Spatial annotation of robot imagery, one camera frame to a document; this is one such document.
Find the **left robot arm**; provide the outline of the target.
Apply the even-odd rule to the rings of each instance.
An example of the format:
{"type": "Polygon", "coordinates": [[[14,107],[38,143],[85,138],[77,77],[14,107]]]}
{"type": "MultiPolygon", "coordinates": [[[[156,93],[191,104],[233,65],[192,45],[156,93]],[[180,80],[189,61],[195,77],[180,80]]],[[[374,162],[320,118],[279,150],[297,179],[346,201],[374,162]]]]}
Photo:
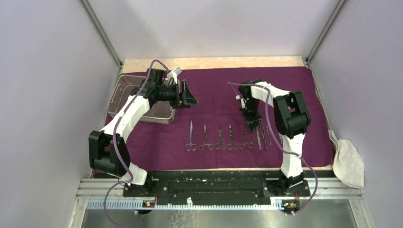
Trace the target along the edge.
{"type": "Polygon", "coordinates": [[[152,192],[147,171],[131,162],[126,140],[140,121],[158,102],[169,102],[171,108],[190,108],[198,100],[188,88],[186,80],[179,80],[182,70],[177,67],[168,73],[150,68],[140,86],[135,87],[124,106],[112,121],[88,137],[89,166],[95,171],[107,173],[122,181],[134,184],[140,196],[152,192]]]}

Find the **surgical clamp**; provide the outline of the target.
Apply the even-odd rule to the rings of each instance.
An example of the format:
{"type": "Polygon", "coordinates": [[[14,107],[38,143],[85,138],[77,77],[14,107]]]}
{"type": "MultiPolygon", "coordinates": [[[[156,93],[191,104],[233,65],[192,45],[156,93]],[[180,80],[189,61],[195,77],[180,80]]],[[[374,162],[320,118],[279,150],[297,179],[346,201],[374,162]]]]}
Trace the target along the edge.
{"type": "Polygon", "coordinates": [[[204,151],[205,149],[208,149],[208,150],[213,150],[214,149],[214,145],[209,143],[209,141],[208,141],[208,134],[207,134],[206,124],[204,124],[204,129],[203,129],[203,144],[201,144],[199,146],[200,151],[204,151]]]}

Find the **maroon wrap cloth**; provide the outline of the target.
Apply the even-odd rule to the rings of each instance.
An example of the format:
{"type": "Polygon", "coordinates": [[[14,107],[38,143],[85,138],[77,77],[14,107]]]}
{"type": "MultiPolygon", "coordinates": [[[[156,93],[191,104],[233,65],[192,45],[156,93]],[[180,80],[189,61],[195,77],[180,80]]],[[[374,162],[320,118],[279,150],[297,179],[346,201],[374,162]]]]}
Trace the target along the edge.
{"type": "Polygon", "coordinates": [[[303,158],[312,167],[325,167],[333,163],[334,151],[328,135],[325,112],[316,95],[310,69],[305,67],[222,68],[184,70],[180,79],[187,81],[199,105],[177,109],[170,124],[139,122],[129,135],[126,145],[132,163],[147,171],[216,169],[216,168],[279,168],[281,150],[267,143],[258,148],[255,134],[251,134],[240,112],[231,83],[262,79],[287,91],[300,91],[311,117],[303,142],[303,158]],[[193,124],[195,151],[186,151],[189,143],[190,122],[193,124]],[[213,150],[199,150],[203,144],[204,124],[213,150]],[[219,125],[222,126],[226,149],[217,150],[219,125]],[[253,149],[228,150],[229,124],[235,143],[243,143],[241,126],[253,149]]]}

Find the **surgical scissors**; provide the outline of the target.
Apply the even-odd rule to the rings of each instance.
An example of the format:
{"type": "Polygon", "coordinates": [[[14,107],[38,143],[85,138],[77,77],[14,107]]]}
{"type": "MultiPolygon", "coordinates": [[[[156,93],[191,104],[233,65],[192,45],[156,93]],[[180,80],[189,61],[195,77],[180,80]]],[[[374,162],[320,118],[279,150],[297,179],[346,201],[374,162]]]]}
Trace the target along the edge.
{"type": "Polygon", "coordinates": [[[228,150],[236,150],[239,148],[238,144],[235,143],[233,129],[231,124],[229,124],[229,134],[230,134],[230,143],[227,145],[228,150]]]}

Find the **small curved hemostat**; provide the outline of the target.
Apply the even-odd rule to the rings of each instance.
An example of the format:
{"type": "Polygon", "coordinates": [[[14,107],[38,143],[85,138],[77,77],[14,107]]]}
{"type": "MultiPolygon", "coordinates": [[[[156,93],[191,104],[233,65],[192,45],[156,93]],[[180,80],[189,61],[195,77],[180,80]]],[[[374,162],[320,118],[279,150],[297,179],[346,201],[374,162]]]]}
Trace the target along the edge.
{"type": "Polygon", "coordinates": [[[242,136],[243,136],[243,143],[241,143],[239,145],[239,148],[241,150],[244,150],[246,148],[253,149],[254,145],[253,145],[252,142],[248,141],[248,138],[246,137],[245,130],[244,130],[243,126],[241,126],[241,131],[242,131],[242,136]]]}

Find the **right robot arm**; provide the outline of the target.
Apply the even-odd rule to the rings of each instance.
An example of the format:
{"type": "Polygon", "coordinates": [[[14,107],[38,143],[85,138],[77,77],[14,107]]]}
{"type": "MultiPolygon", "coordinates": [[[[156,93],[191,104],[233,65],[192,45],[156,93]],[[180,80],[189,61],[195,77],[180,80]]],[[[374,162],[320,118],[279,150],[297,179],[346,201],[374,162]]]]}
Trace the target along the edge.
{"type": "Polygon", "coordinates": [[[261,122],[259,102],[273,107],[275,126],[282,140],[283,160],[280,168],[279,191],[291,196],[304,180],[302,147],[311,118],[300,91],[276,88],[261,79],[239,84],[236,99],[249,130],[254,132],[261,122]]]}

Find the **long metal tweezers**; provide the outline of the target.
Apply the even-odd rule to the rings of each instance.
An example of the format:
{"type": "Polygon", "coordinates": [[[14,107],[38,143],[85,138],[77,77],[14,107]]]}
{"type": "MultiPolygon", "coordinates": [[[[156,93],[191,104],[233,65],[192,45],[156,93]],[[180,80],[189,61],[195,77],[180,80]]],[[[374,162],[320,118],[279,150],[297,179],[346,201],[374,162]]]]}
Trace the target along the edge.
{"type": "Polygon", "coordinates": [[[267,149],[268,147],[267,147],[266,136],[265,136],[265,132],[264,132],[264,127],[262,125],[262,121],[259,122],[259,130],[262,135],[264,147],[265,147],[265,149],[267,149]]]}

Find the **metal mesh instrument tray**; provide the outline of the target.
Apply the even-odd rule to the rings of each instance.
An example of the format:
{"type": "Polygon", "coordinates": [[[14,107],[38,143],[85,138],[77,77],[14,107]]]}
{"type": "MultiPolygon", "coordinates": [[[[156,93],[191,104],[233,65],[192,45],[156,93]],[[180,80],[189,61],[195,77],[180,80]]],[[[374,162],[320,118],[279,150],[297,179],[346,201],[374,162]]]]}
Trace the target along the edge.
{"type": "MultiPolygon", "coordinates": [[[[131,91],[139,87],[145,79],[146,73],[127,73],[121,74],[115,85],[114,92],[110,98],[107,107],[106,123],[109,123],[114,116],[123,108],[128,101],[131,91]]],[[[158,124],[170,124],[173,122],[175,110],[172,109],[169,102],[158,102],[145,113],[140,121],[158,124]]]]}

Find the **small metal scissors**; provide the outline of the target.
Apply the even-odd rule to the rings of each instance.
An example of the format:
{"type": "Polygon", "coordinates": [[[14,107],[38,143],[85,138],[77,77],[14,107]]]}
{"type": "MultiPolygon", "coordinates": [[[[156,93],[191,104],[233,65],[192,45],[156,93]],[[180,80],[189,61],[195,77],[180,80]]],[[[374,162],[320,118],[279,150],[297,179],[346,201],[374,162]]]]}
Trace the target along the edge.
{"type": "Polygon", "coordinates": [[[217,150],[224,150],[224,149],[226,149],[226,145],[223,143],[223,138],[222,138],[222,126],[221,126],[221,124],[219,125],[218,136],[219,136],[219,140],[218,140],[218,143],[215,144],[215,149],[217,149],[217,150]]]}

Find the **short metal tweezers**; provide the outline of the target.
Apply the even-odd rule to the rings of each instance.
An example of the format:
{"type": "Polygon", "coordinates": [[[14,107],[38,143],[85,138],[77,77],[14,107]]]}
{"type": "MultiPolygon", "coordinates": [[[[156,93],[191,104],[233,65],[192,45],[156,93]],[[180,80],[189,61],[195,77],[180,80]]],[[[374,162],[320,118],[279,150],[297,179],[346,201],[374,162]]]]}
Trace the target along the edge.
{"type": "Polygon", "coordinates": [[[268,135],[268,139],[269,139],[269,145],[272,145],[272,142],[271,142],[271,134],[270,134],[268,125],[266,126],[266,131],[267,131],[267,135],[268,135]]]}

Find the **surgical forceps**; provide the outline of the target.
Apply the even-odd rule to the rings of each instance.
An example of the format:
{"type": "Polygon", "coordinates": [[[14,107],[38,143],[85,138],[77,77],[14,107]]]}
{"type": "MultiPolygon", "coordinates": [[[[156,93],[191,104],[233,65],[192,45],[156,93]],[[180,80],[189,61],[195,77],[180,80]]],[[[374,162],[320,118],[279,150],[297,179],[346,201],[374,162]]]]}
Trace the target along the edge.
{"type": "Polygon", "coordinates": [[[197,145],[193,143],[193,124],[190,122],[190,132],[189,132],[189,143],[185,145],[186,151],[195,151],[197,149],[197,145]]]}

